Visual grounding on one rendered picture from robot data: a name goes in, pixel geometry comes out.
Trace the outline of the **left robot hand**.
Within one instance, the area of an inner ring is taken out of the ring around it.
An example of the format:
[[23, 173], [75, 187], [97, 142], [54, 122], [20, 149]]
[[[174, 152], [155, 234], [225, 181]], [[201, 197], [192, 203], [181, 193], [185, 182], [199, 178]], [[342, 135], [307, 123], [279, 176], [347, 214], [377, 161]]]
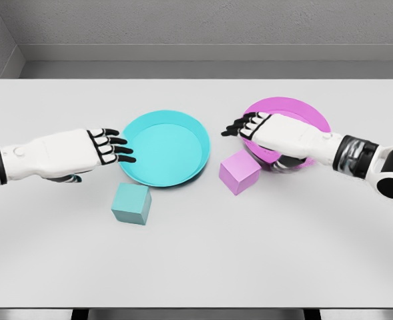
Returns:
[[37, 140], [37, 174], [55, 182], [80, 183], [81, 173], [113, 163], [135, 163], [133, 150], [115, 129], [76, 129]]

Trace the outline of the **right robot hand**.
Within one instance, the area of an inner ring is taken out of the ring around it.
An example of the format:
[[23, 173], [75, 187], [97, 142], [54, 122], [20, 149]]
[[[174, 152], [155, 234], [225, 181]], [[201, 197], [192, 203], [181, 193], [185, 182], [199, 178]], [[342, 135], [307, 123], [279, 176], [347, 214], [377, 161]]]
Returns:
[[222, 136], [240, 136], [259, 147], [278, 152], [273, 170], [288, 170], [303, 165], [310, 156], [311, 143], [322, 135], [315, 126], [281, 114], [251, 112], [226, 127]]

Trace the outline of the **pink plate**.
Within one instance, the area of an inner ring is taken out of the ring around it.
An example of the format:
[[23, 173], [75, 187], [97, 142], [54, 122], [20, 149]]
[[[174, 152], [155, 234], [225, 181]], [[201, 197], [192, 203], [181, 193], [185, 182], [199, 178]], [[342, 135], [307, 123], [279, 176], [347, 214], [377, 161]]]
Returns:
[[[311, 105], [291, 97], [268, 97], [262, 99], [250, 105], [244, 111], [244, 114], [251, 112], [264, 112], [269, 114], [278, 113], [308, 123], [312, 126], [317, 127], [320, 131], [331, 132], [329, 123], [319, 111], [317, 111]], [[256, 145], [253, 141], [249, 141], [244, 138], [242, 140], [248, 148], [249, 152], [253, 156], [255, 156], [256, 159], [262, 163], [262, 167], [264, 167], [268, 171], [297, 171], [305, 167], [310, 167], [317, 163], [315, 159], [309, 157], [302, 164], [297, 165], [296, 167], [293, 167], [291, 169], [275, 168], [273, 164], [280, 158], [280, 153], [264, 149]]]

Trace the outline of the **pink block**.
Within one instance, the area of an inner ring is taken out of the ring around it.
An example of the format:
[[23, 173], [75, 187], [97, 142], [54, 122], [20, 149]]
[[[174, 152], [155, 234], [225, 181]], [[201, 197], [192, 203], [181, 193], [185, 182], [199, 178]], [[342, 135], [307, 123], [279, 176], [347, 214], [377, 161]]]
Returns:
[[257, 182], [260, 171], [260, 164], [242, 149], [220, 163], [219, 178], [234, 195], [238, 195]]

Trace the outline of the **cyan block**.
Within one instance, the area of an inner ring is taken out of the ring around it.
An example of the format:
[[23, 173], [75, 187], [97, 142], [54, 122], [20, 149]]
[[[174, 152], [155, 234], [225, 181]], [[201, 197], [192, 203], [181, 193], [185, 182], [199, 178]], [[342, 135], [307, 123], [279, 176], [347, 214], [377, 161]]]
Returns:
[[120, 183], [111, 205], [111, 211], [119, 222], [146, 225], [150, 207], [149, 187]]

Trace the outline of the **cyan plate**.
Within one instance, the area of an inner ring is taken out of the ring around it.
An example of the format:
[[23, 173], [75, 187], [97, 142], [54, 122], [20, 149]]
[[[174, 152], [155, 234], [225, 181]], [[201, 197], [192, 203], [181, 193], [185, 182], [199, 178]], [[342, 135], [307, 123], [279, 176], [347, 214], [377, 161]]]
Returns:
[[205, 167], [211, 150], [206, 128], [194, 117], [172, 110], [143, 114], [122, 131], [135, 163], [120, 163], [133, 180], [153, 187], [184, 183]]

